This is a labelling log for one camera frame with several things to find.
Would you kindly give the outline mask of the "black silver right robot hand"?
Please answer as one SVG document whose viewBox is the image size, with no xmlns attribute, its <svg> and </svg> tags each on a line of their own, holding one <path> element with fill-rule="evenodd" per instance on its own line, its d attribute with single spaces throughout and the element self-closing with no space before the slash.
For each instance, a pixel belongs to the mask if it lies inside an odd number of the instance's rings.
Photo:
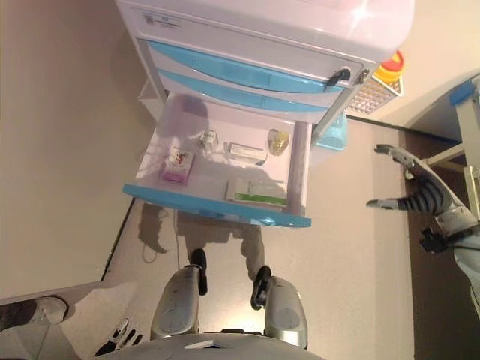
<svg viewBox="0 0 480 360">
<path fill-rule="evenodd" d="M 377 154 L 388 155 L 401 164 L 416 181 L 416 191 L 408 196 L 394 199 L 372 199 L 366 206 L 404 212 L 418 212 L 434 217 L 446 213 L 454 200 L 455 195 L 450 191 L 443 180 L 423 161 L 403 148 L 386 144 L 378 144 L 374 151 Z"/>
</svg>

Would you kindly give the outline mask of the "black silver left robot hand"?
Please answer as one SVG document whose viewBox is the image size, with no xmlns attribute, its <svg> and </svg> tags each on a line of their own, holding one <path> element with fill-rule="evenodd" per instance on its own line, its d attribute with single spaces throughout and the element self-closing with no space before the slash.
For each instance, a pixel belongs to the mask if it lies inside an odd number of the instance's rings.
<svg viewBox="0 0 480 360">
<path fill-rule="evenodd" d="M 131 326 L 128 318 L 124 318 L 113 329 L 107 341 L 96 351 L 94 357 L 121 350 L 124 347 L 135 346 L 142 339 L 143 334 Z"/>
</svg>

